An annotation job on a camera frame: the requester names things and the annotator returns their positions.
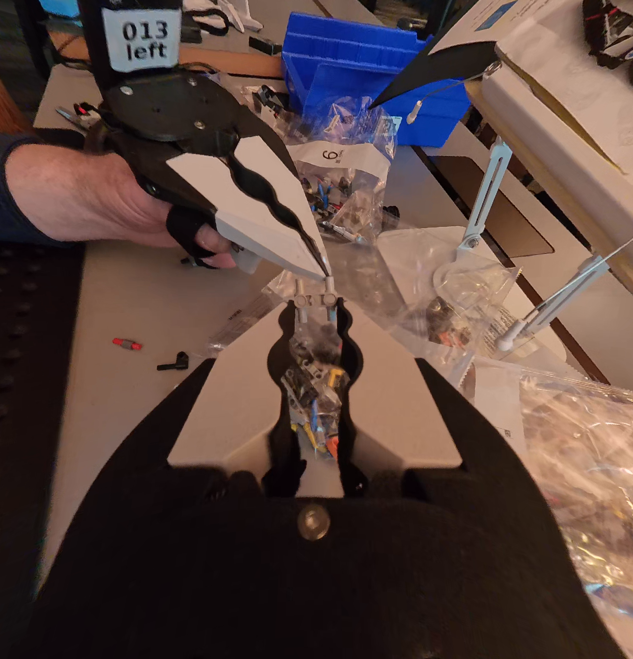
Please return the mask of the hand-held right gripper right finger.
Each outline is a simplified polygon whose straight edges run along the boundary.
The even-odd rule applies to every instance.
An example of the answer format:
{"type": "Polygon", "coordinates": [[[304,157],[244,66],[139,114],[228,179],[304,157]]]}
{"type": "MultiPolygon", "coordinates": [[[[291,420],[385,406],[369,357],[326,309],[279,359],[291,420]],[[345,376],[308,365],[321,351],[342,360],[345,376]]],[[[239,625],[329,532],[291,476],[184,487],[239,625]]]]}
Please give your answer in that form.
{"type": "Polygon", "coordinates": [[[339,475],[345,497],[363,496],[375,476],[454,469],[460,452],[420,366],[428,363],[353,302],[339,302],[339,475]]]}

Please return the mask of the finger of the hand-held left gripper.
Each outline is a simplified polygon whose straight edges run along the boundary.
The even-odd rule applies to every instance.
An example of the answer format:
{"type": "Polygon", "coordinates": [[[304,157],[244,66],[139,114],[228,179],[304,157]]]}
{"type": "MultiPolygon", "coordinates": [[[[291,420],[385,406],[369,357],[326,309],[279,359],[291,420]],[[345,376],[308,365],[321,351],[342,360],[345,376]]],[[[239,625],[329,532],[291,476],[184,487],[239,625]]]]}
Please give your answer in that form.
{"type": "Polygon", "coordinates": [[[231,243],[297,276],[316,281],[327,276],[324,244],[301,189],[289,193],[289,200],[301,202],[303,208],[295,210],[294,214],[305,234],[315,243],[317,256],[310,253],[298,231],[283,225],[273,217],[267,205],[242,192],[221,160],[184,153],[169,159],[167,165],[214,205],[215,228],[231,243]]]}
{"type": "Polygon", "coordinates": [[[247,196],[266,207],[259,227],[245,229],[261,255],[296,274],[328,273],[324,244],[296,175],[261,136],[238,142],[237,167],[237,182],[245,184],[247,196]]]}

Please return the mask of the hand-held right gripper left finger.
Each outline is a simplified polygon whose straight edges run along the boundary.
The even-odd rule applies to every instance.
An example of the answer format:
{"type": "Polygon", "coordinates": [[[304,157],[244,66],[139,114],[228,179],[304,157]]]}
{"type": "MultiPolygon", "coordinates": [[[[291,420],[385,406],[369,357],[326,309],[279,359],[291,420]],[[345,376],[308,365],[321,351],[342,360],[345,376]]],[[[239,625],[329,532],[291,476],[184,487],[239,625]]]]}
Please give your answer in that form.
{"type": "Polygon", "coordinates": [[[268,496],[294,497],[301,452],[281,378],[293,363],[295,305],[279,304],[224,348],[167,458],[230,476],[252,473],[268,496]]]}

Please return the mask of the light grey double pin connector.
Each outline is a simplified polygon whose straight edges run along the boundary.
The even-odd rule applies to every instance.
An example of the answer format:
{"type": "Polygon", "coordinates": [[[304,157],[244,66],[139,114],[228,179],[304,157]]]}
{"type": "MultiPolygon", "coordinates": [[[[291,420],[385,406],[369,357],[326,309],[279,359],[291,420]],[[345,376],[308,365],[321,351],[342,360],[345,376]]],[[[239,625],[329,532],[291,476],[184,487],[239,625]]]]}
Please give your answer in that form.
{"type": "Polygon", "coordinates": [[[296,278],[293,303],[297,322],[305,324],[308,322],[311,310],[323,309],[326,311],[328,321],[335,323],[337,320],[337,300],[338,296],[333,276],[327,276],[322,282],[321,289],[317,292],[307,292],[304,280],[296,278]]]}

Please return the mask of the black lego subassembly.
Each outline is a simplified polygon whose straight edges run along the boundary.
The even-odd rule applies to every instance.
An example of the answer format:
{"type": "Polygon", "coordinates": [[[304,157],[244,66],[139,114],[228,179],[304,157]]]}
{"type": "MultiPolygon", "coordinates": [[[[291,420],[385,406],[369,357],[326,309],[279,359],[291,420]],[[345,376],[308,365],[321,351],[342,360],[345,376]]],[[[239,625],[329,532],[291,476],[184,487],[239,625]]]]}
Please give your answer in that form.
{"type": "Polygon", "coordinates": [[[255,104],[266,107],[274,113],[291,112],[290,96],[287,92],[278,92],[263,84],[252,94],[255,104]]]}

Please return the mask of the lego instruction booklet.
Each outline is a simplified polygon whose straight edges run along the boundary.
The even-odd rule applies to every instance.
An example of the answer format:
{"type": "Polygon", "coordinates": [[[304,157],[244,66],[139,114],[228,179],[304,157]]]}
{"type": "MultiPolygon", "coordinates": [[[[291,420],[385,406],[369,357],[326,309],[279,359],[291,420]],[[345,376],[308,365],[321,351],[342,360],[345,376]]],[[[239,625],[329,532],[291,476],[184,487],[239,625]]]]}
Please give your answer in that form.
{"type": "Polygon", "coordinates": [[[633,1],[477,1],[430,54],[482,42],[633,178],[633,1]]]}

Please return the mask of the clear bag of dark pieces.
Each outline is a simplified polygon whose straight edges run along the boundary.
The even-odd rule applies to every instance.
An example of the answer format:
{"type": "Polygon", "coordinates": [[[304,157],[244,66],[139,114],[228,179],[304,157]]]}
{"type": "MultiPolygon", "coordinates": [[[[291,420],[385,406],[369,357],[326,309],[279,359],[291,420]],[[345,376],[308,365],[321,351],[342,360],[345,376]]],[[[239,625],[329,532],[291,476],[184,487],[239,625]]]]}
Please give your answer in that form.
{"type": "Polygon", "coordinates": [[[327,98],[305,116],[288,115],[283,139],[323,236],[374,244],[383,226],[389,169],[397,148],[394,119],[372,98],[327,98]]]}

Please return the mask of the brown cardboard strip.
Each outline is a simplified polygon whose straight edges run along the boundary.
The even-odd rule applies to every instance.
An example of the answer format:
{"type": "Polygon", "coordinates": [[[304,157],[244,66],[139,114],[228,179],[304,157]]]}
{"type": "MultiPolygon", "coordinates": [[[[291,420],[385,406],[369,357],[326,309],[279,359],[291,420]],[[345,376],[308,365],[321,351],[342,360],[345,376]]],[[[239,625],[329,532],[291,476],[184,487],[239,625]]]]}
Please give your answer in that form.
{"type": "MultiPolygon", "coordinates": [[[[88,48],[82,36],[51,31],[49,37],[62,57],[82,61],[90,60],[88,48]]],[[[271,79],[283,77],[281,56],[266,55],[257,51],[238,53],[208,49],[203,45],[182,44],[179,61],[186,64],[202,62],[228,74],[241,77],[271,79]]]]}

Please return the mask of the small hand tool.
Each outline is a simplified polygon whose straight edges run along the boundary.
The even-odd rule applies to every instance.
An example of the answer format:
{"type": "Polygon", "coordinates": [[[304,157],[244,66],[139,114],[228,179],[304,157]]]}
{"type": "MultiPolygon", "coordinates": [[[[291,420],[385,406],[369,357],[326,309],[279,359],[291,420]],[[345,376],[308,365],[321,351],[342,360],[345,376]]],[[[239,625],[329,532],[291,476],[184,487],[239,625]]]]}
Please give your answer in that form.
{"type": "Polygon", "coordinates": [[[97,107],[87,102],[74,103],[72,110],[58,106],[55,111],[74,127],[84,132],[88,132],[101,121],[101,114],[97,107]]]}

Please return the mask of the white pointed plastic object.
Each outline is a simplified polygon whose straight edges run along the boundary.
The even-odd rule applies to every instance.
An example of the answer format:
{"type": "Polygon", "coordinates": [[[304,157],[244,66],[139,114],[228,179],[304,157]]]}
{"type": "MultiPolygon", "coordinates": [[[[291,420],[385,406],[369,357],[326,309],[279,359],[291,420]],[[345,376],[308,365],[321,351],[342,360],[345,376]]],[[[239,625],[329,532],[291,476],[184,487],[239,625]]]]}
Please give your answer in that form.
{"type": "Polygon", "coordinates": [[[263,29],[263,23],[252,18],[249,1],[216,1],[218,9],[225,13],[228,22],[238,32],[258,33],[263,29]]]}

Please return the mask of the blue plastic bin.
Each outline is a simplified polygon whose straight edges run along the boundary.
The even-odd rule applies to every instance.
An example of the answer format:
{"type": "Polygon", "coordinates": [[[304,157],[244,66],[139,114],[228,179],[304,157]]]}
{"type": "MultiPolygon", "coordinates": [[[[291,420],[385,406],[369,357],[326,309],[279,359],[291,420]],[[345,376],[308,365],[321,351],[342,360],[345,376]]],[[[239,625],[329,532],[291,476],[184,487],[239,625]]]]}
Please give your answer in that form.
{"type": "MultiPolygon", "coordinates": [[[[415,32],[292,12],[281,52],[291,108],[307,115],[327,98],[367,95],[375,100],[432,40],[415,32]]],[[[402,146],[441,148],[471,105],[463,85],[427,98],[413,124],[415,103],[456,80],[424,85],[382,104],[402,146]]]]}

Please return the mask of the wooden panel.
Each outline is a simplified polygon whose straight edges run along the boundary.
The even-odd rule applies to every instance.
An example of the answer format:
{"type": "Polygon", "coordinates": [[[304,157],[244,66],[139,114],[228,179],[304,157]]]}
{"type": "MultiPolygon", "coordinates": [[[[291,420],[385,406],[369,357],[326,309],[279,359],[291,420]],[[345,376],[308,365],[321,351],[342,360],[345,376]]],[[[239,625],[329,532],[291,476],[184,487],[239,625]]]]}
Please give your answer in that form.
{"type": "Polygon", "coordinates": [[[33,135],[30,121],[19,110],[0,80],[0,133],[33,135]]]}

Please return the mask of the clear bag with white label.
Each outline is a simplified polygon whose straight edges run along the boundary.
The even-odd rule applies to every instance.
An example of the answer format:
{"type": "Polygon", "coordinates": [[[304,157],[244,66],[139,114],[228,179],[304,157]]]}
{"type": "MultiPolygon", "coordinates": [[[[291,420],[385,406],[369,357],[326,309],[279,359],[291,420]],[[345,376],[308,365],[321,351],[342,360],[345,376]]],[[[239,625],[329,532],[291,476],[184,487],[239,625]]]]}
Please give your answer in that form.
{"type": "Polygon", "coordinates": [[[633,658],[633,391],[487,358],[461,391],[530,472],[587,596],[633,658]]]}

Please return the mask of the dark perforated panel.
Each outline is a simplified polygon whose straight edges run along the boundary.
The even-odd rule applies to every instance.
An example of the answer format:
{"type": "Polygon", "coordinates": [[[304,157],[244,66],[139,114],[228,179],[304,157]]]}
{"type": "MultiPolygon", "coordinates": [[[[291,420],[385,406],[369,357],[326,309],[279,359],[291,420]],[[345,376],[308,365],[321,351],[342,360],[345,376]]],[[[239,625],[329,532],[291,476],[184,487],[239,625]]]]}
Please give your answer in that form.
{"type": "Polygon", "coordinates": [[[84,252],[0,243],[0,620],[35,581],[84,252]]]}

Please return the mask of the beige book stand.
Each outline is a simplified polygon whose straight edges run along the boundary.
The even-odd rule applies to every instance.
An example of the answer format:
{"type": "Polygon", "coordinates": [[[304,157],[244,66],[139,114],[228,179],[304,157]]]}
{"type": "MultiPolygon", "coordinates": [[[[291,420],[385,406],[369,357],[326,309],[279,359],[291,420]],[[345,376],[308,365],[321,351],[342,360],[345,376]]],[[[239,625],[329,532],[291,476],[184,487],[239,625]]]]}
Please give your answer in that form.
{"type": "Polygon", "coordinates": [[[472,95],[497,131],[508,129],[520,159],[536,165],[535,177],[596,252],[606,256],[633,237],[633,178],[590,146],[505,63],[472,95]]]}

